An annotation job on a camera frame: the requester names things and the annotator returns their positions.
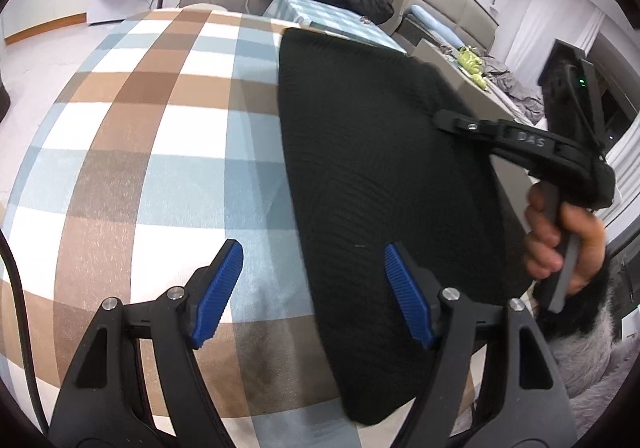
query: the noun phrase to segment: black cable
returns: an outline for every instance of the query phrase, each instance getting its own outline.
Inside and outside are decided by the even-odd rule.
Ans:
[[[27,379],[27,389],[31,398],[31,405],[36,414],[36,419],[44,435],[49,433],[49,423],[44,415],[38,384],[36,382],[36,371],[33,366],[33,353],[31,352],[31,338],[29,336],[29,322],[27,320],[27,306],[24,303],[24,291],[18,266],[15,263],[14,254],[9,248],[9,244],[4,238],[4,233],[0,230],[0,256],[6,266],[6,272],[11,282],[11,291],[14,294],[15,315],[18,319],[18,334],[20,336],[20,346],[22,348],[22,364],[24,365],[24,375]]]

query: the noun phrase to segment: metal screw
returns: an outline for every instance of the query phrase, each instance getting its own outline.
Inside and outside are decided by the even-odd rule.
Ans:
[[[455,287],[445,287],[442,290],[442,297],[450,302],[455,302],[460,298],[460,291]]]
[[[108,298],[105,298],[102,301],[102,308],[105,311],[110,311],[112,309],[116,309],[116,306],[118,305],[118,299],[114,298],[113,296],[110,296]]]
[[[169,300],[180,300],[184,296],[184,288],[176,285],[166,292]]]
[[[526,309],[524,302],[520,298],[511,298],[511,300],[509,300],[509,307],[514,311],[524,311]]]

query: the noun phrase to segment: blue gripper pad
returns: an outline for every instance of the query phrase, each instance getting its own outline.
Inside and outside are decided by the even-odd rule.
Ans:
[[[385,248],[385,272],[411,336],[429,348],[434,339],[430,308],[393,244]]]
[[[239,242],[233,244],[218,272],[204,292],[196,312],[196,325],[191,334],[194,348],[199,349],[218,328],[226,303],[231,297],[244,262],[244,253]]]

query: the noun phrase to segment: white cloth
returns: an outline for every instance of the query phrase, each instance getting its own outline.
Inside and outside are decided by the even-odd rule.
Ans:
[[[556,39],[588,53],[603,20],[604,13],[588,0],[531,0],[504,62],[535,89]]]

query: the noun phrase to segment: human hand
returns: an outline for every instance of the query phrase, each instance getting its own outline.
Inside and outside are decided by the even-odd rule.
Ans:
[[[529,206],[525,211],[532,231],[525,237],[524,256],[527,272],[536,280],[559,271],[564,262],[554,249],[560,243],[560,229],[546,218],[544,209],[544,195],[540,184],[536,184],[529,191]],[[574,275],[566,291],[572,296],[585,288],[602,268],[606,246],[604,223],[588,210],[568,203],[560,207],[560,221],[564,229],[577,234],[581,240]]]

